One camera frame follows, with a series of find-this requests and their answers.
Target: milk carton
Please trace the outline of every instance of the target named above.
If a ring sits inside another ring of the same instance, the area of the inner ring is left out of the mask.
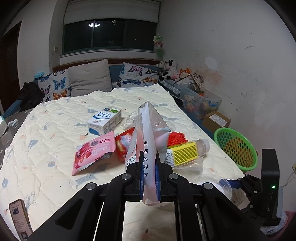
[[[89,132],[95,135],[104,135],[114,128],[121,121],[121,109],[106,107],[97,112],[88,122]]]

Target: quilted mattress cover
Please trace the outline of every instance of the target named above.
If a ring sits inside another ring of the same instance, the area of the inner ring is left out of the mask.
[[[121,108],[122,116],[127,117],[146,101],[155,106],[172,131],[184,133],[188,140],[208,139],[210,151],[203,159],[203,174],[234,180],[243,177],[236,164],[158,84],[41,103],[5,150],[0,170],[0,214],[17,238],[8,209],[10,202],[24,200],[34,231],[88,182],[101,185],[124,172],[124,164],[113,153],[111,158],[71,176],[75,149],[97,137],[88,132],[86,125],[93,113],[112,106]],[[123,131],[120,124],[115,128],[115,134]],[[163,207],[126,203],[123,240],[143,239],[175,240],[173,203]]]

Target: metal screw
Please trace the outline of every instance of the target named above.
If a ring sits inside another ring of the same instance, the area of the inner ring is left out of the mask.
[[[88,189],[88,190],[93,190],[95,187],[96,187],[95,183],[88,183],[86,185],[86,189]]]
[[[128,179],[131,178],[131,175],[129,175],[128,173],[123,173],[123,174],[121,175],[121,178],[122,178],[123,180],[128,180]]]
[[[168,176],[170,179],[173,179],[173,180],[175,180],[175,179],[177,179],[178,178],[178,174],[176,174],[176,173],[171,173],[171,174],[169,174],[169,176]]]
[[[204,184],[205,189],[211,190],[213,188],[213,185],[211,183],[205,183]]]

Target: phone screen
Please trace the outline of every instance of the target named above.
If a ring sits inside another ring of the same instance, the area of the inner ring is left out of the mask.
[[[26,241],[33,233],[23,200],[18,199],[9,204],[9,210],[15,229],[21,241]]]

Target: wooden headboard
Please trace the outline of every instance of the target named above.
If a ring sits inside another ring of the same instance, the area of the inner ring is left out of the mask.
[[[74,62],[74,63],[69,63],[69,64],[63,64],[63,65],[53,67],[52,70],[53,70],[53,72],[56,72],[56,71],[59,71],[62,69],[67,69],[72,66],[77,66],[77,65],[81,65],[81,64],[88,64],[88,63],[97,62],[97,61],[101,61],[101,60],[103,60],[103,59],[93,59],[93,60],[86,60],[86,61]],[[129,63],[129,64],[156,65],[160,61],[154,60],[154,59],[144,59],[144,58],[110,58],[110,59],[108,59],[109,64],[122,64],[123,62]]]

